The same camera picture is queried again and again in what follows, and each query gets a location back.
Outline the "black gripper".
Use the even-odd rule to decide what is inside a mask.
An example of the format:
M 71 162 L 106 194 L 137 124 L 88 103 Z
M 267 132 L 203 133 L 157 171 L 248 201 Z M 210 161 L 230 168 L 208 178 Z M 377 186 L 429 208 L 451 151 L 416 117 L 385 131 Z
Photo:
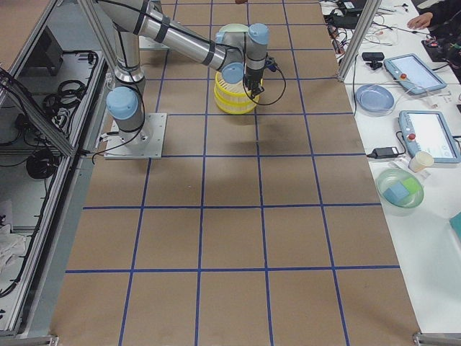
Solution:
M 250 97 L 256 97 L 260 95 L 264 88 L 261 86 L 261 80 L 263 78 L 263 70 L 246 70 L 243 76 L 243 85 Z

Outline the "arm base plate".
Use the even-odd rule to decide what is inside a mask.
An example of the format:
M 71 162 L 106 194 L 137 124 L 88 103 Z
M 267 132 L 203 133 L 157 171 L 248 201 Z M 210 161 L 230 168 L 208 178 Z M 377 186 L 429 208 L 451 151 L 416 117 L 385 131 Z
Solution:
M 169 46 L 158 43 L 152 38 L 139 36 L 138 39 L 140 50 L 169 50 Z
M 166 130 L 166 113 L 147 113 L 141 132 L 129 143 L 134 133 L 119 132 L 117 123 L 112 121 L 111 131 L 116 135 L 107 139 L 105 159 L 160 159 Z

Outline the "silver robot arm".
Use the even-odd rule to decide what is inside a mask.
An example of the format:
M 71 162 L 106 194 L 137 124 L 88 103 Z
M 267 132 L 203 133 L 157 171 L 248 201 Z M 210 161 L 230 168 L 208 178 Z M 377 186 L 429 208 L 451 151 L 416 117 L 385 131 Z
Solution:
M 243 32 L 224 32 L 218 41 L 199 36 L 148 1 L 99 1 L 102 10 L 119 28 L 136 37 L 149 37 L 157 43 L 221 73 L 229 84 L 241 83 L 255 99 L 263 91 L 269 28 L 256 23 Z

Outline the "person's hand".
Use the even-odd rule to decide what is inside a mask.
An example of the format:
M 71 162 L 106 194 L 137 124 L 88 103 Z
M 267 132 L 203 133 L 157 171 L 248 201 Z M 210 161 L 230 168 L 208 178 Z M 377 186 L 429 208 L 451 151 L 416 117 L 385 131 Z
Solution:
M 412 30 L 425 29 L 431 25 L 431 20 L 433 14 L 431 12 L 426 12 L 423 14 L 414 17 L 407 23 L 407 27 Z

